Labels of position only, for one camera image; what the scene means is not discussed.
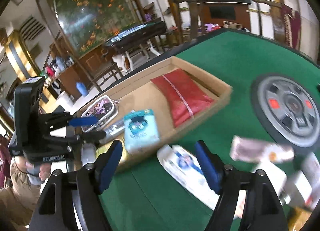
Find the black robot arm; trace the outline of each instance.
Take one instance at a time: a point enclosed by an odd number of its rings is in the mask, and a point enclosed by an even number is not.
[[[108,189],[122,155],[122,145],[115,140],[106,154],[80,170],[53,172],[32,216],[29,231],[78,230],[75,206],[83,231],[112,231],[98,195]],[[287,221],[268,176],[236,170],[210,153],[203,141],[196,144],[196,155],[207,183],[220,198],[206,231],[229,231],[236,210],[239,191],[247,190],[239,231],[287,231]]]

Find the air vent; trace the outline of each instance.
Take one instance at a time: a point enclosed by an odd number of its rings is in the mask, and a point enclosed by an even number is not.
[[[44,25],[41,24],[33,16],[31,16],[20,27],[20,34],[25,41],[26,40],[33,41],[44,30],[45,30]]]

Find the person's hand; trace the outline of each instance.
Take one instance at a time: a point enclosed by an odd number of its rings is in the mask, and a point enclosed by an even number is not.
[[[28,162],[28,160],[23,156],[17,156],[14,158],[16,165],[19,170],[24,173],[27,173],[27,169],[33,169],[34,165]],[[45,179],[49,178],[51,174],[51,164],[44,163],[40,166],[40,173],[39,178],[44,181]]]

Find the pink item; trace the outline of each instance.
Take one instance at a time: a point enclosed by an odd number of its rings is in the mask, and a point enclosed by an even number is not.
[[[50,77],[54,77],[54,71],[47,65],[46,66],[47,68],[47,73]]]

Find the fish tank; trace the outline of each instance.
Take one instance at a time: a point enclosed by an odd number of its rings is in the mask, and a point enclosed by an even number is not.
[[[52,0],[56,18],[79,56],[136,24],[126,0]]]

